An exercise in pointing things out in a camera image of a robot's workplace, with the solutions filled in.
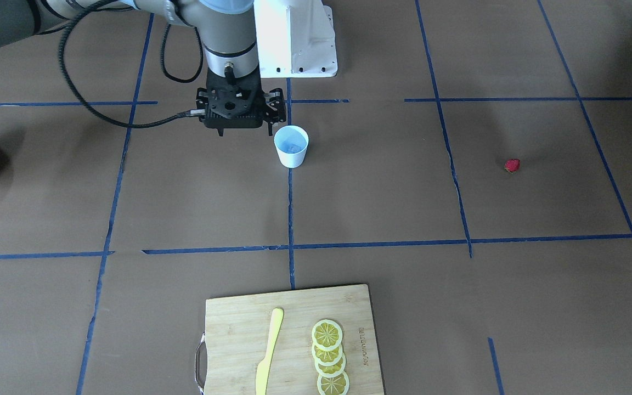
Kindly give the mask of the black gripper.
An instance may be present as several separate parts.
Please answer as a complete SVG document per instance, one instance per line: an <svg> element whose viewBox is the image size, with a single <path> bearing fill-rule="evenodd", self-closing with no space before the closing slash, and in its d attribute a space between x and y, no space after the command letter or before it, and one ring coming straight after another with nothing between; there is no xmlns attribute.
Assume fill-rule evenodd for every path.
<svg viewBox="0 0 632 395"><path fill-rule="evenodd" d="M205 97L205 88L198 88L196 92L196 109L199 111L200 121L203 123L204 115L206 114L205 102L206 100L202 99ZM284 102L284 93L281 88L275 88L268 93L263 92L263 97L265 100L265 105L262 107L263 111L263 120L264 123L267 124L268 127L268 135L273 135L273 126L276 123L286 122L286 104ZM213 128L218 133L219 137L223 137L225 130L223 130L222 135L219 134L219 130Z"/></svg>

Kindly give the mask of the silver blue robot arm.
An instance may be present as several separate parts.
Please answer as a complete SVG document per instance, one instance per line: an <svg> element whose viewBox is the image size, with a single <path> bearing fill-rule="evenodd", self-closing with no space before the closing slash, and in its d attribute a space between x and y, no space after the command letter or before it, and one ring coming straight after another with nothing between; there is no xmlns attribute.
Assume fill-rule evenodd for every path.
<svg viewBox="0 0 632 395"><path fill-rule="evenodd" d="M150 123L121 122L96 110L81 95L67 69L68 40L84 17L123 11L164 15L169 25L193 30L200 47L200 69L206 69L207 75L207 87L196 92L195 109ZM0 1L0 47L55 32L61 32L57 62L77 104L128 132L195 118L221 136L226 128L258 128L264 123L271 131L276 123L287 120L283 90L264 92L261 87L250 1Z"/></svg>

